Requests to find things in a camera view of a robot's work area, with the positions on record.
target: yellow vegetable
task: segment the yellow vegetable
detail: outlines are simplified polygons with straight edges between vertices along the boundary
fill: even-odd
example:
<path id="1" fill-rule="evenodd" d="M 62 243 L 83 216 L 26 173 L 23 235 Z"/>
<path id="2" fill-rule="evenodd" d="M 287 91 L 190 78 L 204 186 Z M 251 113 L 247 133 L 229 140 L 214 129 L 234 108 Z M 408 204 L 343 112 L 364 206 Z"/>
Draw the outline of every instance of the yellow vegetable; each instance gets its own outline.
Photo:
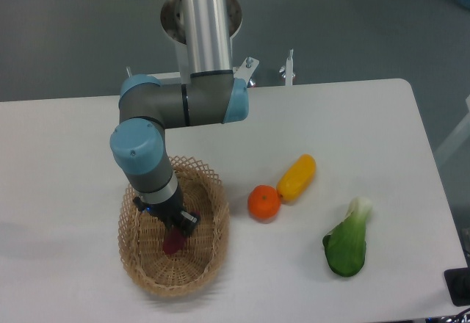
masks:
<path id="1" fill-rule="evenodd" d="M 317 163 L 312 156 L 308 154 L 300 156 L 278 182 L 276 189 L 279 197 L 286 202 L 298 198 L 314 179 L 316 170 Z"/>

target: gray joint housing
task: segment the gray joint housing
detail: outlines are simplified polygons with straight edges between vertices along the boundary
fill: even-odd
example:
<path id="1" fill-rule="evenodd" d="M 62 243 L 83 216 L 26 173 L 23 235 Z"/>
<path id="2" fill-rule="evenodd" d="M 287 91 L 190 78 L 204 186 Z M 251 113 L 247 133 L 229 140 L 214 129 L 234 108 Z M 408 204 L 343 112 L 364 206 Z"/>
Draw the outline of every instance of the gray joint housing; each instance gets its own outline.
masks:
<path id="1" fill-rule="evenodd" d="M 233 73 L 193 76 L 186 86 L 138 84 L 120 99 L 120 123 L 140 117 L 149 120 L 165 143 L 165 129 L 222 123 L 234 85 Z M 168 184 L 173 168 L 166 148 L 159 165 L 144 175 L 126 173 L 141 193 L 153 193 Z"/>

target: orange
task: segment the orange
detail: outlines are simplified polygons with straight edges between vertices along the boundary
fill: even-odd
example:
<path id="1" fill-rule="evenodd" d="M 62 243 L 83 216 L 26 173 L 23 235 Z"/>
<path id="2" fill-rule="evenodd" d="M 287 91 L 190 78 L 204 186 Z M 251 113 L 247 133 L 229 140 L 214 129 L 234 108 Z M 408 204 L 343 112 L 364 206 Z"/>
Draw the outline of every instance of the orange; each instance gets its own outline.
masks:
<path id="1" fill-rule="evenodd" d="M 248 197 L 248 211 L 258 219 L 266 220 L 274 217 L 280 207 L 278 191 L 271 186 L 257 186 Z"/>

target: wicker basket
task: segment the wicker basket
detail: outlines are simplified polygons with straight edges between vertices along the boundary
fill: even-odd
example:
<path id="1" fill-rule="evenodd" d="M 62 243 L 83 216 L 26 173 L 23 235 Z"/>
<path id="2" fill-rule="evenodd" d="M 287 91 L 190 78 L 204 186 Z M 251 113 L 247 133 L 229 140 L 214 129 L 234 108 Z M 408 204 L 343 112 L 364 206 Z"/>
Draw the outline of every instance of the wicker basket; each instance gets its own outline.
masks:
<path id="1" fill-rule="evenodd" d="M 124 269 L 140 287 L 161 297 L 189 294 L 215 277 L 228 245 L 228 204 L 219 175 L 194 158 L 171 159 L 188 211 L 198 211 L 200 224 L 183 250 L 165 255 L 164 225 L 140 213 L 128 186 L 119 219 L 119 253 Z"/>

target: table surface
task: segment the table surface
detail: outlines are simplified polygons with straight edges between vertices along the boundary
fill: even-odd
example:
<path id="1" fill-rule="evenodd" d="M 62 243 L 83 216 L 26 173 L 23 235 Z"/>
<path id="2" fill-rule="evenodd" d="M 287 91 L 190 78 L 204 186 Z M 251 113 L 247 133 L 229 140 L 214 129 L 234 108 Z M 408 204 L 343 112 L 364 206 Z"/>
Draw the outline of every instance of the table surface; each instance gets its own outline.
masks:
<path id="1" fill-rule="evenodd" d="M 224 182 L 227 261 L 178 300 L 146 294 L 118 253 L 127 180 L 109 149 L 118 97 L 0 104 L 3 322 L 376 322 L 457 313 L 443 271 L 466 265 L 410 85 L 403 80 L 250 90 L 250 116 L 167 131 Z M 302 153 L 317 176 L 266 225 L 247 195 Z M 322 237 L 357 195 L 375 207 L 366 263 L 330 272 Z"/>

